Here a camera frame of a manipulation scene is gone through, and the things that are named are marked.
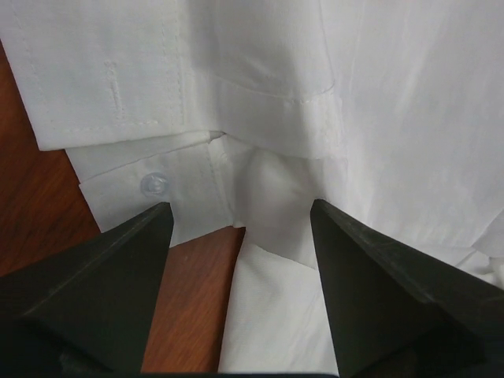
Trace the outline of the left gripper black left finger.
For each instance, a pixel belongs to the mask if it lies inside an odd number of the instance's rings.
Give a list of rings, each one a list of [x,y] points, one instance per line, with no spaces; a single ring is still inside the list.
[[[139,376],[173,225],[161,202],[4,275],[2,376]]]

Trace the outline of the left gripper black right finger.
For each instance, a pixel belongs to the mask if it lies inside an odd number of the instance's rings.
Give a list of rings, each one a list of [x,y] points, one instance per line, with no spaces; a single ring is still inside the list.
[[[503,292],[325,200],[310,222],[341,377],[500,377]]]

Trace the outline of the white long sleeve shirt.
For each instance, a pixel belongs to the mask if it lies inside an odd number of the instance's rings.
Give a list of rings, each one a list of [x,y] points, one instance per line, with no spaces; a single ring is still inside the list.
[[[331,372],[316,198],[503,285],[500,1],[4,1],[41,150],[102,231],[246,235],[222,372]]]

